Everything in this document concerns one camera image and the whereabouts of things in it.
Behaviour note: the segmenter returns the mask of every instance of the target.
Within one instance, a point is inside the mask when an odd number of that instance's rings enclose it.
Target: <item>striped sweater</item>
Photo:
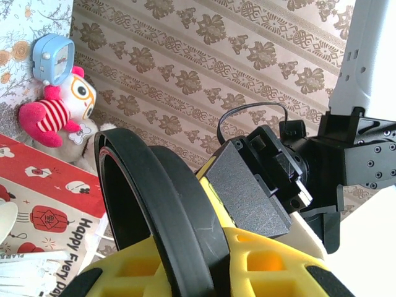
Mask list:
[[[37,123],[37,128],[41,132],[58,132],[70,120],[70,111],[61,100],[43,99],[38,103],[42,104],[46,111],[44,119]]]

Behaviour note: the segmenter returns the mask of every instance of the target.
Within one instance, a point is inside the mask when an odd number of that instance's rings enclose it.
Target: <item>clock face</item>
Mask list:
[[[55,79],[58,79],[66,70],[68,52],[69,45],[66,45],[58,51],[55,57]]]

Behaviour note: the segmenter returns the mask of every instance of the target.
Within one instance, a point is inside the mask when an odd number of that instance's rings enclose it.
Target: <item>blue clock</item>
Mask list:
[[[48,34],[33,47],[33,76],[44,85],[60,85],[74,65],[74,42],[64,36]]]

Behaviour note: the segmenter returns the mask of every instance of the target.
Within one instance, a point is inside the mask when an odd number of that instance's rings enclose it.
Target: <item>plush toy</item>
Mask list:
[[[61,85],[44,88],[44,99],[21,106],[19,123],[36,142],[58,148],[62,137],[57,132],[79,132],[78,123],[88,119],[95,102],[96,91],[84,79],[84,70],[74,66]]]
[[[62,146],[58,148],[47,147],[37,141],[33,142],[33,146],[54,158],[72,163],[96,175],[97,167],[93,147],[95,140],[94,135],[98,131],[114,129],[115,127],[116,126],[113,124],[107,123],[98,128],[91,119],[86,119],[80,123],[79,132],[69,133],[64,129],[58,132],[59,136],[62,138]]]

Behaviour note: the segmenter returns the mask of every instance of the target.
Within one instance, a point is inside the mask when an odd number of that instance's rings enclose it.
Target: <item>wallpaper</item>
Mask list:
[[[310,136],[337,81],[354,0],[75,0],[77,64],[98,91],[94,120],[164,145],[192,168],[219,147],[219,117],[283,103]],[[227,137],[267,124],[277,106],[243,111]],[[374,191],[345,188],[346,217]]]
[[[18,107],[40,98],[33,79],[32,44],[48,33],[68,36],[72,0],[0,0],[0,133],[22,141]]]

